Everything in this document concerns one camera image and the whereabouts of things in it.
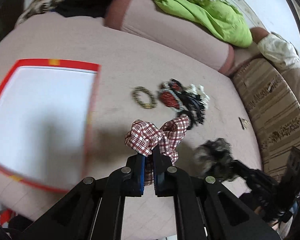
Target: beaded bracelet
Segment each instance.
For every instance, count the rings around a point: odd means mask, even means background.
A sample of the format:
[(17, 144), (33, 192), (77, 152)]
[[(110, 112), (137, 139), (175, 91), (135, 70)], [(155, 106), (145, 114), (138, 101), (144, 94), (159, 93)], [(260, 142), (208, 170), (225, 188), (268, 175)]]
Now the beaded bracelet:
[[(139, 92), (143, 92), (147, 94), (150, 97), (150, 103), (144, 103), (140, 100), (140, 95)], [(132, 97), (136, 101), (138, 105), (140, 105), (142, 108), (145, 109), (152, 109), (157, 106), (157, 101), (154, 97), (154, 95), (145, 87), (135, 87), (133, 92), (132, 92)]]

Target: whiteboard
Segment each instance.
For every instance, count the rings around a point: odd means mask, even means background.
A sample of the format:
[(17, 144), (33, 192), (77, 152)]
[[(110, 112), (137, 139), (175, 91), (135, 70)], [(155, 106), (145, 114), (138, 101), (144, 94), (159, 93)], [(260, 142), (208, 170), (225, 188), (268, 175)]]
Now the whiteboard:
[(0, 165), (48, 187), (82, 179), (95, 73), (22, 66), (0, 95)]

